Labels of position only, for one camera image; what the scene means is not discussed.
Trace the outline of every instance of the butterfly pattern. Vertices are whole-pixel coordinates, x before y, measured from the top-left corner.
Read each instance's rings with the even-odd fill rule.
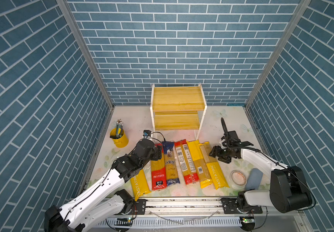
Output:
[[[228,115],[226,114],[225,109],[221,110],[221,112],[218,112],[217,110],[214,110],[213,113],[216,114],[216,117],[217,117],[217,118],[225,118],[225,117],[228,116]]]
[[[252,127],[247,127],[246,125],[241,124],[240,128],[242,129],[243,133],[250,133],[252,135],[255,135],[255,133],[253,132]]]

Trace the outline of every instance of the blue brick wall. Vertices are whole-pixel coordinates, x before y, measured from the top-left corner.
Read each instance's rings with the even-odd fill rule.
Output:
[[[0,231],[78,191],[109,107],[55,0],[0,0]]]
[[[244,105],[299,0],[69,0],[116,105],[151,84],[203,84],[209,105]]]
[[[271,155],[304,170],[312,228],[334,231],[334,1],[311,1],[249,110]]]

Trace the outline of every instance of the blue pasta package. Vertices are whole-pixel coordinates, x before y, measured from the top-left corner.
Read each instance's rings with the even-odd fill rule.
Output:
[[[164,151],[167,186],[170,186],[171,184],[179,184],[180,179],[179,179],[179,175],[177,174],[176,160],[175,160],[175,155],[173,152],[173,146],[175,145],[175,143],[174,142],[162,142],[162,144],[163,144],[163,151]]]

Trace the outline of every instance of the robotic arm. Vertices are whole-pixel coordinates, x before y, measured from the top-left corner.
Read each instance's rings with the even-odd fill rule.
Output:
[[[81,195],[57,209],[45,213],[45,232],[82,232],[104,218],[120,212],[127,213],[133,198],[121,190],[108,201],[98,205],[109,193],[126,183],[150,161],[162,158],[162,147],[149,139],[137,142],[129,153],[116,159],[110,170]]]
[[[253,144],[241,142],[235,131],[228,131],[223,118],[221,124],[224,130],[221,146],[214,146],[209,155],[217,156],[224,163],[230,163],[232,158],[244,159],[270,179],[270,191],[249,190],[238,193],[237,206],[240,211],[247,212],[251,206],[262,205],[273,206],[286,213],[312,204],[311,191],[299,167],[289,167],[258,149],[248,147]]]

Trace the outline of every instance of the floral tablecloth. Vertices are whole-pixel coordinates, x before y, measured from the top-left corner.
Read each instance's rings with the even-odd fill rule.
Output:
[[[200,142],[209,141],[211,147],[218,145],[220,138],[223,135],[220,118],[223,117],[228,131],[235,130],[238,137],[242,141],[249,141],[260,148],[258,141],[253,133],[251,125],[247,119],[247,116],[242,107],[207,107],[206,116],[203,122],[201,135],[199,137]],[[124,130],[129,138],[129,144],[124,148],[117,148],[112,140],[108,137],[110,130],[115,127],[117,119],[122,118],[124,122]],[[113,113],[113,117],[108,128],[107,136],[104,139],[103,145],[99,152],[95,168],[90,178],[89,185],[95,183],[101,178],[106,171],[110,168],[114,160],[119,156],[123,156],[135,146],[136,142],[142,136],[143,130],[152,130],[151,116],[149,107],[116,107]],[[166,140],[179,141],[187,139],[187,141],[194,140],[194,132],[191,130],[184,131],[162,131]],[[180,184],[171,185],[163,190],[152,191],[145,197],[171,197],[171,196],[236,196],[239,191],[244,190],[244,187],[239,187],[233,183],[230,174],[234,170],[242,172],[246,178],[248,178],[250,171],[254,166],[243,159],[233,159],[230,164],[219,162],[223,174],[230,186],[215,189],[214,185],[201,189],[199,183],[188,184],[184,182],[183,174],[179,163],[177,164],[177,170],[179,173]],[[146,180],[151,189],[151,170],[150,162],[144,167]],[[131,195],[132,186],[131,182],[125,183],[119,189],[126,189]],[[270,180],[266,177],[262,177],[262,181],[259,189],[269,189]]]

